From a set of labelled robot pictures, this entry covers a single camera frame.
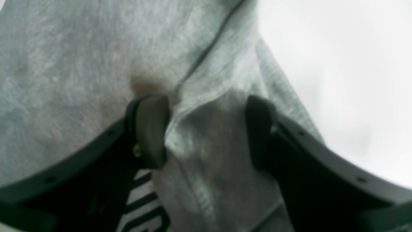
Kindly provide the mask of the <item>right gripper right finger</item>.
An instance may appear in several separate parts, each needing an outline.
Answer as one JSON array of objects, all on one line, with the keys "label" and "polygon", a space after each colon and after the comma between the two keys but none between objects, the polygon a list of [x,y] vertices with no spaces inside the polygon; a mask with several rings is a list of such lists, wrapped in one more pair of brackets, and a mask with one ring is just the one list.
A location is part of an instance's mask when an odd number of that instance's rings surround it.
[{"label": "right gripper right finger", "polygon": [[412,193],[343,159],[274,104],[245,107],[253,166],[278,182],[296,232],[410,232]]}]

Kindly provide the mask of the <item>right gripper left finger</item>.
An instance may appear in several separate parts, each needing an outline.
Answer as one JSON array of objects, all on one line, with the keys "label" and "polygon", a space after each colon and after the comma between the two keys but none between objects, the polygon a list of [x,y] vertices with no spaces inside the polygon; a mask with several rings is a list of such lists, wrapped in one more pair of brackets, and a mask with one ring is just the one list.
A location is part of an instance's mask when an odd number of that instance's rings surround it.
[{"label": "right gripper left finger", "polygon": [[131,101],[125,117],[52,167],[1,187],[1,224],[22,232],[114,232],[135,175],[167,160],[166,95]]}]

